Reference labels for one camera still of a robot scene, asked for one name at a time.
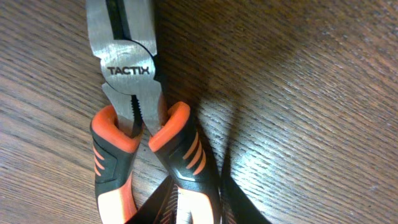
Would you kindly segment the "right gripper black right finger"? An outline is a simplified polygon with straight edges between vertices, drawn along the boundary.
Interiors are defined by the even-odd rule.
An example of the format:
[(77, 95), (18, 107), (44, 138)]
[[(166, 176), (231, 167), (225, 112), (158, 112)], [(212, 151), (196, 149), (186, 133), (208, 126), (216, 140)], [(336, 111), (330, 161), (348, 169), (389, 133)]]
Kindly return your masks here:
[(231, 177), (231, 154), (225, 151), (221, 170), (222, 224), (271, 224)]

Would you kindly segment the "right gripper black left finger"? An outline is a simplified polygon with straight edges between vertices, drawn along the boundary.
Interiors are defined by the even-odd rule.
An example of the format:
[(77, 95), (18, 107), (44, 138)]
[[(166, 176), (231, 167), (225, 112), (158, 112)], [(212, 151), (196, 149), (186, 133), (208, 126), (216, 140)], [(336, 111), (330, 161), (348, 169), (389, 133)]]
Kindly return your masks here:
[(178, 187), (168, 175), (126, 224), (176, 224)]

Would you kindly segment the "orange black needle-nose pliers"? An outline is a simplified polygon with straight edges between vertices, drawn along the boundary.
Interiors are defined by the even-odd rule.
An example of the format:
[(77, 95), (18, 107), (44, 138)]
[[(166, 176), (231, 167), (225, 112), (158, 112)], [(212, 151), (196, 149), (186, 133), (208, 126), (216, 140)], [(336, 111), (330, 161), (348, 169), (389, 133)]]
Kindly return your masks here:
[(126, 223), (134, 203), (132, 167), (143, 130), (149, 149), (185, 197), (193, 223), (219, 223), (218, 169), (202, 146), (191, 108), (167, 107), (157, 79), (157, 41), (151, 1), (87, 0), (88, 37), (100, 60), (110, 104), (90, 124), (95, 196), (103, 223)]

